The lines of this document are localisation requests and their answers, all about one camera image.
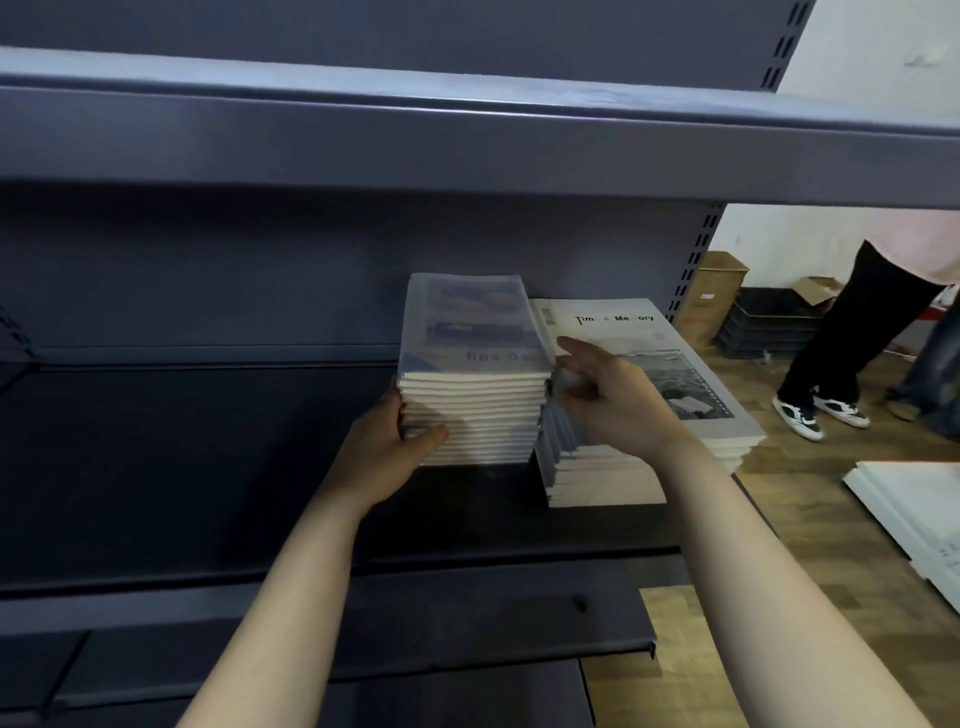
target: black pants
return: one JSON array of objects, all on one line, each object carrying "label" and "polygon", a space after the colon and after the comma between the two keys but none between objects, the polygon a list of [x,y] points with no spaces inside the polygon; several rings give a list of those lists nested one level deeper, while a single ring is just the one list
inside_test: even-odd
[{"label": "black pants", "polygon": [[914,321],[944,286],[897,267],[864,240],[850,282],[790,365],[777,396],[812,407],[810,390],[825,400],[856,402],[856,376]]}]

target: white sneaker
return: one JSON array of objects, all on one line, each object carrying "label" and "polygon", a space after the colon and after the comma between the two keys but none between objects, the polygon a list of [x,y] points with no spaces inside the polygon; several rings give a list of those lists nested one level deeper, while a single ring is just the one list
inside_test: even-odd
[{"label": "white sneaker", "polygon": [[814,395],[813,406],[851,427],[866,429],[870,426],[870,418],[857,409],[856,402],[850,404],[848,401],[822,400]]},{"label": "white sneaker", "polygon": [[783,417],[783,421],[790,425],[790,429],[801,437],[805,437],[815,443],[824,439],[824,431],[817,425],[816,415],[813,408],[795,407],[792,404],[780,401],[777,395],[774,395],[774,409]]}]

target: jeans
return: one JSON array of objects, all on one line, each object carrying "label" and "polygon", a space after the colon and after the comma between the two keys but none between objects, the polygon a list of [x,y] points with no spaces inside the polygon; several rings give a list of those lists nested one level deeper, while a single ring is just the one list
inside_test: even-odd
[{"label": "jeans", "polygon": [[894,265],[865,240],[847,285],[790,364],[780,401],[812,407],[814,387],[824,400],[859,400],[856,376],[943,289]]},{"label": "jeans", "polygon": [[892,400],[913,404],[921,422],[945,437],[960,437],[960,296],[930,332],[924,350],[900,386],[892,387]]}]

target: black plastic crate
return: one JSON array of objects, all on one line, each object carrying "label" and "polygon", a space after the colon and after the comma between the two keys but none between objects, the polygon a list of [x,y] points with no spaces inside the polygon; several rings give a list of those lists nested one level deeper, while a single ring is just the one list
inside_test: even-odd
[{"label": "black plastic crate", "polygon": [[717,349],[729,358],[793,356],[822,318],[822,310],[789,288],[743,288],[717,334]]},{"label": "black plastic crate", "polygon": [[717,350],[728,359],[762,359],[765,356],[772,356],[775,359],[792,359],[797,352],[804,347],[800,344],[792,347],[789,344],[780,345],[779,349],[764,349],[756,344],[747,344],[745,346],[735,346],[726,337],[724,331],[720,331],[714,341]]}]

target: left hand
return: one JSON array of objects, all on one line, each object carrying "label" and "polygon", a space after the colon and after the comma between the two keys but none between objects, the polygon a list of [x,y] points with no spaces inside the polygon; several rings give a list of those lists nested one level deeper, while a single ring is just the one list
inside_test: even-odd
[{"label": "left hand", "polygon": [[400,391],[392,381],[373,409],[353,421],[318,496],[341,500],[363,518],[376,503],[398,491],[424,458],[449,437],[446,425],[435,425],[401,440],[401,404]]}]

